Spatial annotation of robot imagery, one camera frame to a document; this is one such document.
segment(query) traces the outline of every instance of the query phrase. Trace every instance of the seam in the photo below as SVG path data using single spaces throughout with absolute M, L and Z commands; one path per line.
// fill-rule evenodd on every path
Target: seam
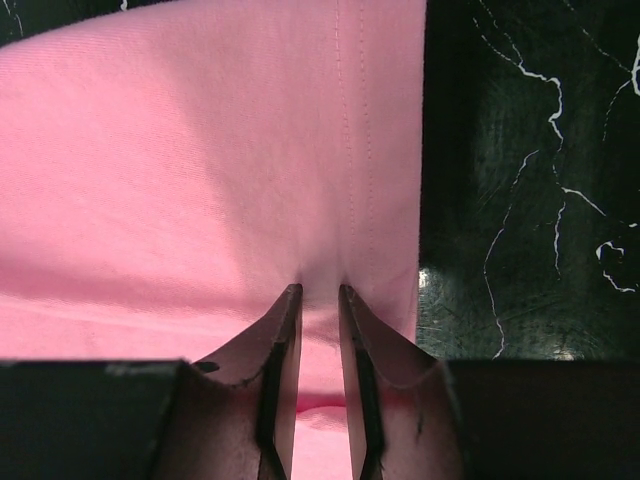
M 367 101 L 367 83 L 364 68 L 364 0 L 360 0 L 360 74 L 362 78 L 361 90 L 364 107 L 365 131 L 367 136 L 367 170 L 369 181 L 369 196 L 367 199 L 369 211 L 369 281 L 371 282 L 371 295 L 375 294 L 373 279 L 373 155 L 371 147 L 371 123 L 369 121 L 369 104 Z
M 355 235 L 356 235 L 356 218 L 353 206 L 353 148 L 351 145 L 351 127 L 349 126 L 349 117 L 347 115 L 347 98 L 344 89 L 344 80 L 342 78 L 342 54 L 340 52 L 340 0 L 336 0 L 336 64 L 338 69 L 338 85 L 340 87 L 340 95 L 342 97 L 342 134 L 347 151 L 347 162 L 349 169 L 349 222 L 350 222 L 350 241 L 349 256 L 355 251 Z

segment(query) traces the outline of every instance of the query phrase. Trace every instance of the pink fabric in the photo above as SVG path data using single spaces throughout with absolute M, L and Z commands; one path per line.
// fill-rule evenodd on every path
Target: pink fabric
M 424 0 L 182 0 L 0 50 L 0 356 L 197 359 L 305 287 L 293 478 L 350 478 L 337 292 L 416 326 Z

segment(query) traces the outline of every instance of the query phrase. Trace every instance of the black metal edge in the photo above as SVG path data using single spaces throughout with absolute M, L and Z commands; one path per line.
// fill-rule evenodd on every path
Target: black metal edge
M 462 470 L 464 472 L 465 480 L 476 480 L 476 475 L 473 469 L 473 462 L 470 455 L 471 438 L 465 428 L 464 416 L 462 415 L 462 406 L 455 390 L 456 379 L 451 371 L 449 362 L 443 362 L 442 365 L 442 377 L 444 381 L 444 388 L 449 398 L 449 406 L 454 422 L 453 434 L 458 444 L 458 451 L 462 458 Z
M 291 439 L 290 444 L 286 440 L 281 440 L 276 432 L 278 429 L 290 428 L 287 424 L 291 424 L 295 428 L 296 399 L 283 398 L 283 396 L 290 395 L 289 392 L 292 391 L 297 392 L 300 366 L 300 350 L 297 349 L 297 355 L 289 359 L 287 359 L 287 353 L 290 352 L 290 349 L 294 349 L 295 352 L 296 342 L 300 342 L 302 286 L 300 284 L 289 285 L 286 292 L 285 316 L 263 370 L 260 407 L 256 422 L 256 442 L 270 463 L 274 480 L 287 480 L 291 475 L 290 457 L 293 454 L 293 431 L 285 434 L 287 438 Z M 283 383 L 283 376 L 284 382 L 294 376 L 295 385 Z
M 364 439 L 363 459 L 352 459 L 352 465 L 362 462 L 362 470 L 353 472 L 360 480 L 374 479 L 380 475 L 381 457 L 385 449 L 382 415 L 378 399 L 375 368 L 355 320 L 351 298 L 353 289 L 341 285 L 339 290 L 340 350 L 344 371 L 345 392 L 357 391 L 358 398 L 347 395 L 347 421 L 352 456 L 356 454 L 354 442 Z
M 171 429 L 171 423 L 175 416 L 175 411 L 176 411 L 178 402 L 180 400 L 180 391 L 184 383 L 185 372 L 187 375 L 189 373 L 193 375 L 194 374 L 193 370 L 194 370 L 193 367 L 191 367 L 185 361 L 181 361 L 180 364 L 178 365 L 176 376 L 173 381 L 173 386 L 171 388 L 171 395 L 169 396 L 169 401 L 167 402 L 167 406 L 164 409 L 164 412 L 162 414 L 162 421 L 158 425 L 156 438 L 158 438 L 159 441 L 157 442 L 153 450 L 152 459 L 151 459 L 152 467 L 149 469 L 149 475 L 147 477 L 148 480 L 153 480 L 154 477 L 157 475 L 158 469 L 160 468 L 160 465 L 162 462 L 163 447 L 164 447 L 163 444 L 165 439 L 168 437 L 167 434 Z
M 345 285 L 345 296 L 376 375 L 400 390 L 416 388 L 437 360 L 378 318 L 353 287 Z
M 268 311 L 217 350 L 194 363 L 207 378 L 230 388 L 244 388 L 262 375 L 277 342 L 295 330 L 288 316 L 291 302 L 302 295 L 301 285 L 289 285 Z

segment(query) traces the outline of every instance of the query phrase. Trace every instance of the pink fabric fold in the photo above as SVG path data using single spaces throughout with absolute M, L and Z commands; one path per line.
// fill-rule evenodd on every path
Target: pink fabric fold
M 0 356 L 197 359 L 305 288 L 293 478 L 350 478 L 337 292 L 416 327 L 424 0 L 182 0 L 0 50 Z

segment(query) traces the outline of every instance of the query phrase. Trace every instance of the black marble surface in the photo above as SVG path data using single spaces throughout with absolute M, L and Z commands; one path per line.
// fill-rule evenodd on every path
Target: black marble surface
M 0 0 L 0 47 L 119 10 L 168 0 Z
M 428 10 L 419 344 L 640 358 L 640 2 Z

